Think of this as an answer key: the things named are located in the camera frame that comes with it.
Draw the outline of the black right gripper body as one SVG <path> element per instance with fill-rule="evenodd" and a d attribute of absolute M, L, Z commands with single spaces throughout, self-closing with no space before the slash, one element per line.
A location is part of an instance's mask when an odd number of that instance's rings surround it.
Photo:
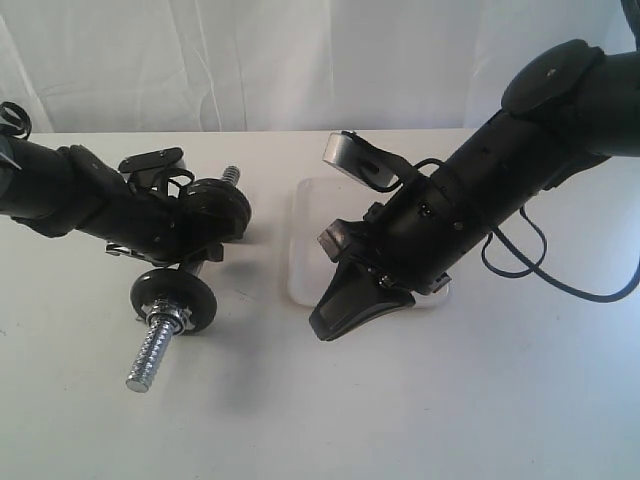
<path fill-rule="evenodd" d="M 320 244 L 337 264 L 325 298 L 412 298 L 500 220 L 500 174 L 438 169 L 418 175 L 359 221 L 334 220 Z"/>

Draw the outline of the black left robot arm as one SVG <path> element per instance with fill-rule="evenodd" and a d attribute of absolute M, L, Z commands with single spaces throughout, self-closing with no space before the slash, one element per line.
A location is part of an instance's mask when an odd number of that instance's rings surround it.
<path fill-rule="evenodd" d="M 179 147 L 113 169 L 82 145 L 51 149 L 4 135 L 1 213 L 48 238 L 77 230 L 167 266 L 221 260 L 223 244 L 243 237 L 251 207 L 232 183 L 196 179 Z"/>

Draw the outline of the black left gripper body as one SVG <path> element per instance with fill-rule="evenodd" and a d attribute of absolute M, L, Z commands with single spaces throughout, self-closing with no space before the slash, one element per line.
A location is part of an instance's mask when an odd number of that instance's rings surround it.
<path fill-rule="evenodd" d="M 194 214 L 174 197 L 133 193 L 124 184 L 96 186 L 94 236 L 127 247 L 156 264 L 173 264 L 200 250 Z"/>

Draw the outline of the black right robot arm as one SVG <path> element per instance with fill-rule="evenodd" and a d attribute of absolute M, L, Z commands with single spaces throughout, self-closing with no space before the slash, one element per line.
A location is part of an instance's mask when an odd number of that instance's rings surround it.
<path fill-rule="evenodd" d="M 538 192 L 638 153 L 639 55 L 582 40 L 531 61 L 499 110 L 431 174 L 353 132 L 331 134 L 325 161 L 388 200 L 320 234 L 336 271 L 310 315 L 314 333 L 332 341 L 413 306 Z"/>

